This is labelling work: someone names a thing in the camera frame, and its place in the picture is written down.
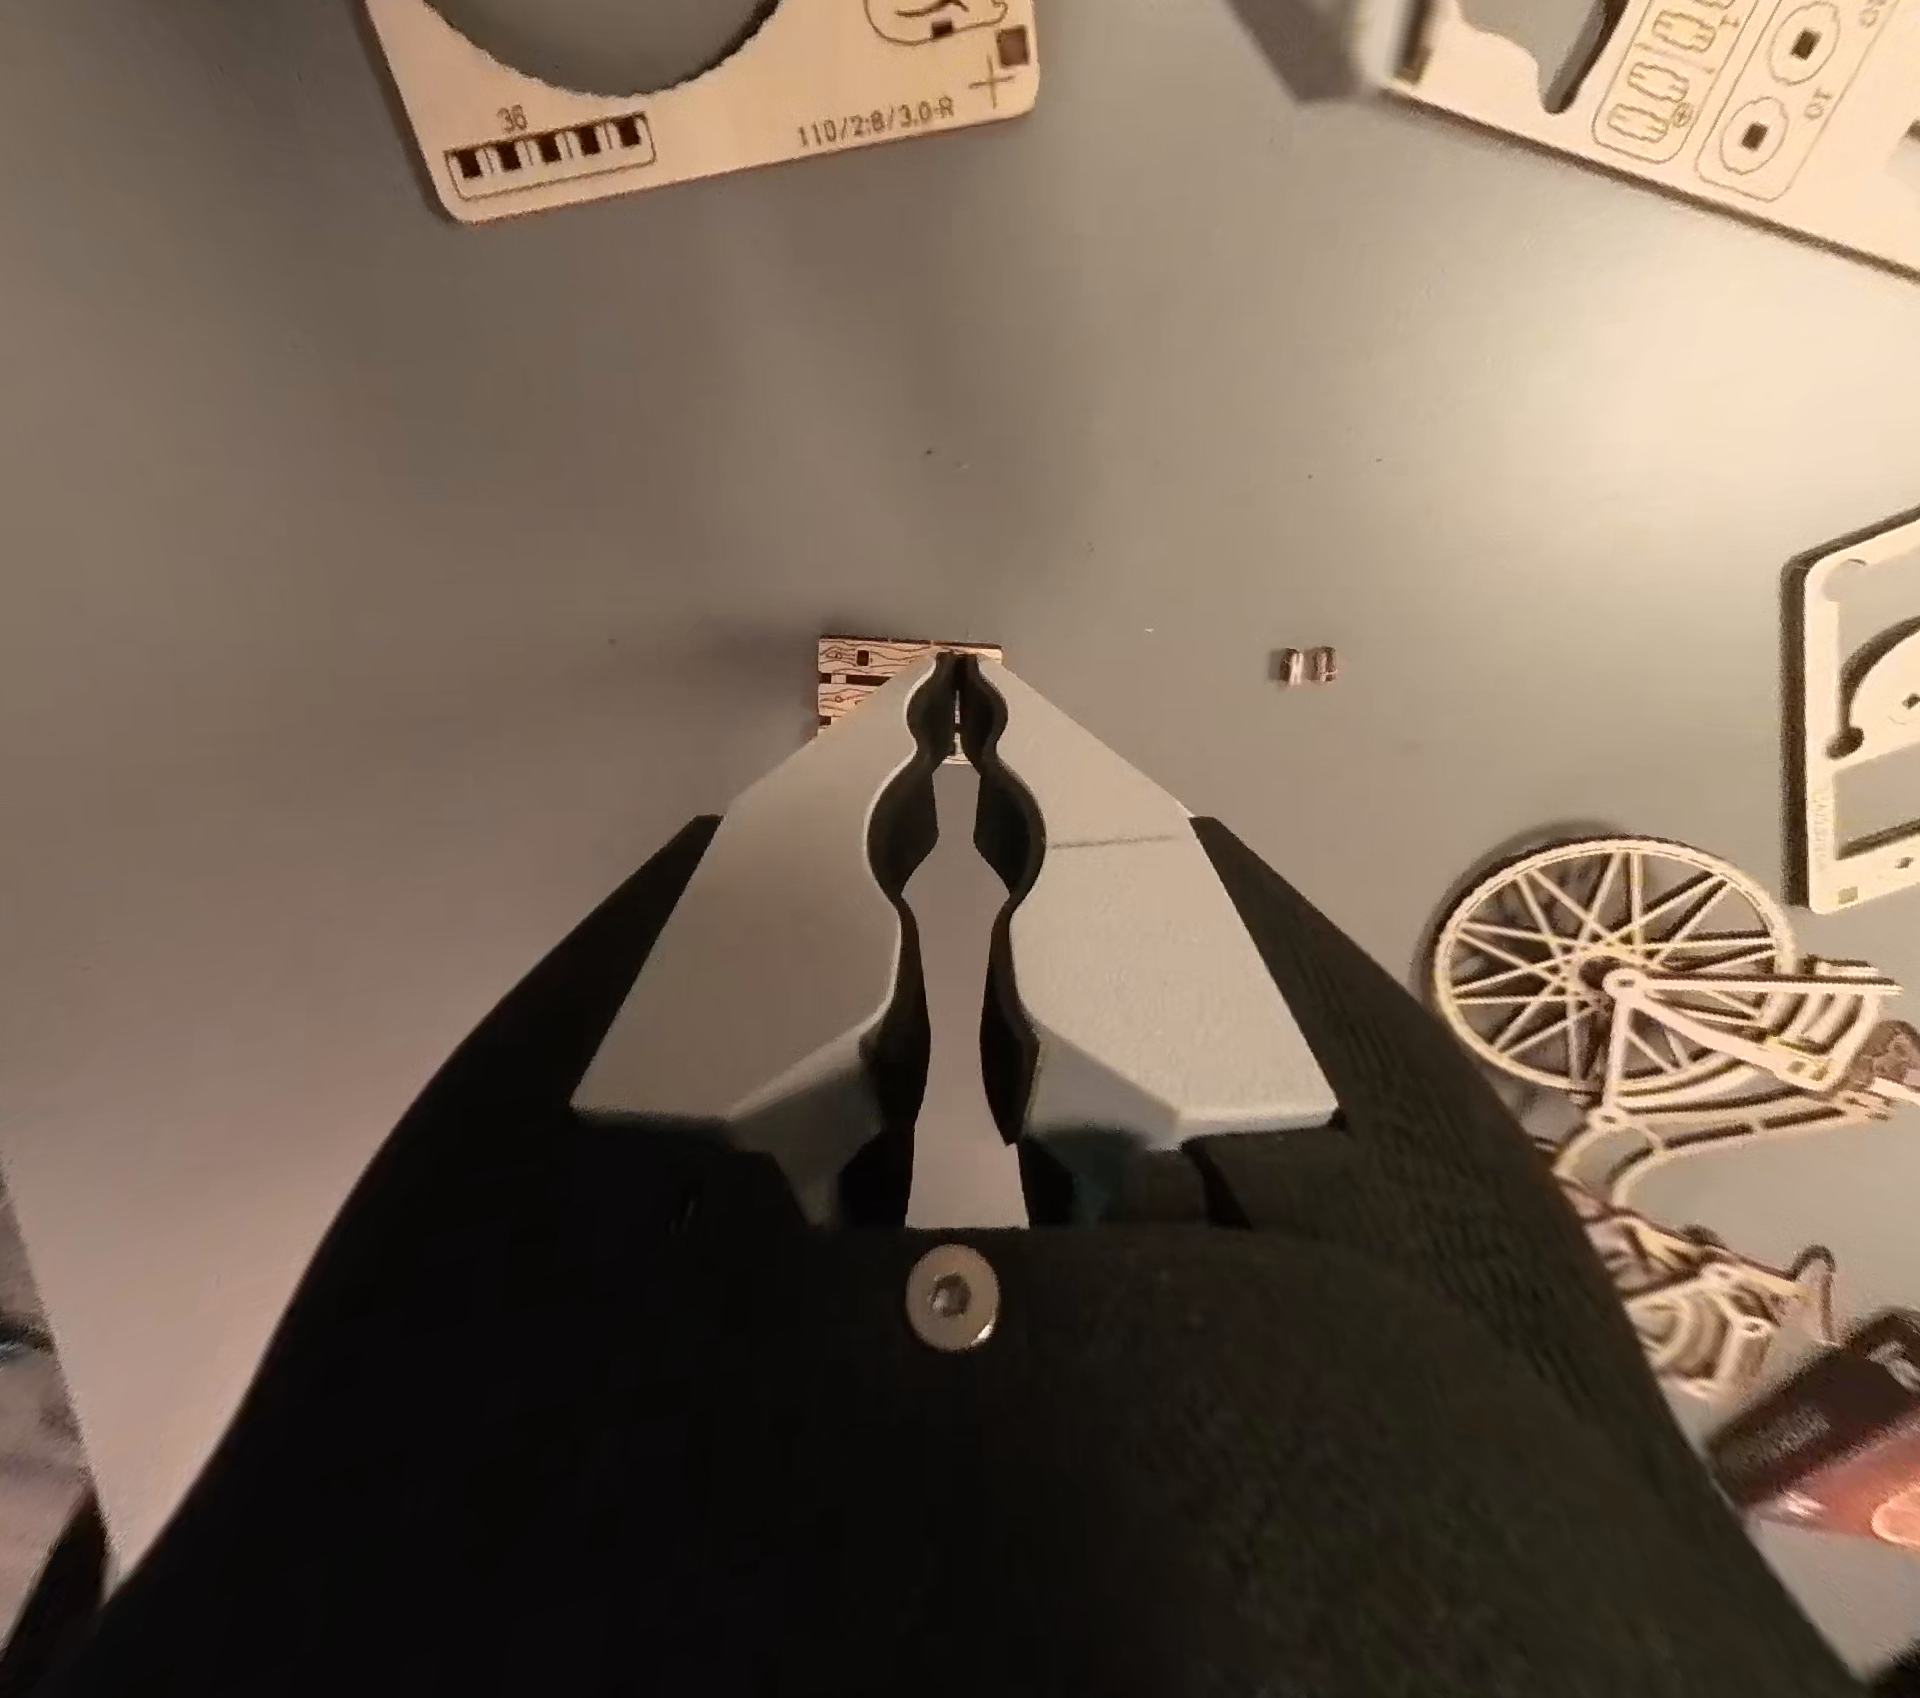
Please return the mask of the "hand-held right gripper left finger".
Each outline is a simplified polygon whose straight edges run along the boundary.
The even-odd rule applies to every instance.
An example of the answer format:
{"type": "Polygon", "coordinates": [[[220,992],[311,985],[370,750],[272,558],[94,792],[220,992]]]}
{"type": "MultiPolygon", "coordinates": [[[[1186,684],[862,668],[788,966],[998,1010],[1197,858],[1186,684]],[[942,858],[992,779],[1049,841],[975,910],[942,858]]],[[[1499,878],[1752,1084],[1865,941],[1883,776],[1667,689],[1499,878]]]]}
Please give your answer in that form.
{"type": "Polygon", "coordinates": [[[576,1112],[774,1159],[819,1225],[905,1220],[933,1052],[905,887],[939,842],[960,661],[916,659],[733,796],[576,1112]]]}

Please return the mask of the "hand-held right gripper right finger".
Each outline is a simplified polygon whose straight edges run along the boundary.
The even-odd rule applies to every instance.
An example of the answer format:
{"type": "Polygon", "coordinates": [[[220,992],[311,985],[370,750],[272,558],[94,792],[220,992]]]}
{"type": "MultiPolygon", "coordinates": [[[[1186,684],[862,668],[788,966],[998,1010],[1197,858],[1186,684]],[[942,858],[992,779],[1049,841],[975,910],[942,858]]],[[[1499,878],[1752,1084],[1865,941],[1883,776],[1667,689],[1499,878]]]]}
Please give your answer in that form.
{"type": "Polygon", "coordinates": [[[972,842],[1007,887],[982,999],[995,1128],[1049,1150],[1317,1129],[1335,1093],[1191,809],[998,661],[954,675],[972,842]]]}

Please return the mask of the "small slatted wooden part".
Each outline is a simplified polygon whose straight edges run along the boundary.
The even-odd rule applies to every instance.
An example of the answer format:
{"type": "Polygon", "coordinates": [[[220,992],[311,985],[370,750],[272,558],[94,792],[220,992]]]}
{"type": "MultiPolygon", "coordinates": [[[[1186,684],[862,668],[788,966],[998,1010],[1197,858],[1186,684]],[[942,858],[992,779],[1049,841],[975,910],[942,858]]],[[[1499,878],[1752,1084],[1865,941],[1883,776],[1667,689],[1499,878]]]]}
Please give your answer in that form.
{"type": "Polygon", "coordinates": [[[927,656],[1002,661],[1002,644],[825,633],[816,642],[816,733],[839,726],[863,699],[927,656]]]}

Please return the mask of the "wooden bicycle model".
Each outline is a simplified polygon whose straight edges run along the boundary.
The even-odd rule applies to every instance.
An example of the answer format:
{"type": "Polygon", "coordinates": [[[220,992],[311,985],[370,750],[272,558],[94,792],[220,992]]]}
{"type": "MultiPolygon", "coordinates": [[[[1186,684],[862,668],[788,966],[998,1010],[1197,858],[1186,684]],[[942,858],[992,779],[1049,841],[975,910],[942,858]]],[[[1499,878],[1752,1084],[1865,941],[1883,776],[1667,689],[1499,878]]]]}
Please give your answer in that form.
{"type": "Polygon", "coordinates": [[[1918,1027],[1865,962],[1803,950],[1729,860],[1657,838],[1511,853],[1428,947],[1428,1002],[1529,1109],[1653,1376],[1731,1403],[1785,1330],[1836,1343],[1836,1256],[1790,1264],[1636,1206],[1672,1164],[1858,1129],[1918,1107],[1918,1027]]]}

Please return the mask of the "wooden sheet with oval hole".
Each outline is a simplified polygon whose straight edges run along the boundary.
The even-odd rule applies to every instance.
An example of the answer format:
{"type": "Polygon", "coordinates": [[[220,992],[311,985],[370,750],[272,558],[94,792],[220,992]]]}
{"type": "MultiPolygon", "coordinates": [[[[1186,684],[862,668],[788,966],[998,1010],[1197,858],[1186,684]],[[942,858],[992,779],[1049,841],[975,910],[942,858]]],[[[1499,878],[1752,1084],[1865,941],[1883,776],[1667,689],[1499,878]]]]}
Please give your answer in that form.
{"type": "Polygon", "coordinates": [[[450,219],[792,166],[1034,111],[1034,0],[774,0],[719,65],[586,95],[490,55],[428,0],[358,0],[450,219]]]}

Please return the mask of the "wooden sheet with arch cutout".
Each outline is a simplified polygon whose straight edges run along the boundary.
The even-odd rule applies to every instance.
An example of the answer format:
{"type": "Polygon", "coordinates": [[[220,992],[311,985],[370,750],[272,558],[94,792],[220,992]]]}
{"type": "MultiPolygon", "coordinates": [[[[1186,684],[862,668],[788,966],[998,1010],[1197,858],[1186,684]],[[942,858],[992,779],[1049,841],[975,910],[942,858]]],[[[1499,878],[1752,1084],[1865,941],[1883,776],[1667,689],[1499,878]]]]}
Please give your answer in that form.
{"type": "Polygon", "coordinates": [[[1782,782],[1795,901],[1918,890],[1918,508],[1782,576],[1782,782]]]}

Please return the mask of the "red cardboard box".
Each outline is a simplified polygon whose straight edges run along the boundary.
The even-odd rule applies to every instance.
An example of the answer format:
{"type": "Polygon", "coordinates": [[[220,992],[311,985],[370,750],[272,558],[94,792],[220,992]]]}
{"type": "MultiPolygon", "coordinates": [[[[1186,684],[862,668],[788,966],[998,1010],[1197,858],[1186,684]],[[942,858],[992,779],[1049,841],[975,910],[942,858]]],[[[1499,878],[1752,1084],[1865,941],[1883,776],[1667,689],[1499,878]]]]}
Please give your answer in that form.
{"type": "Polygon", "coordinates": [[[1721,1425],[1705,1456],[1746,1519],[1918,1551],[1918,1313],[1858,1323],[1721,1425]]]}

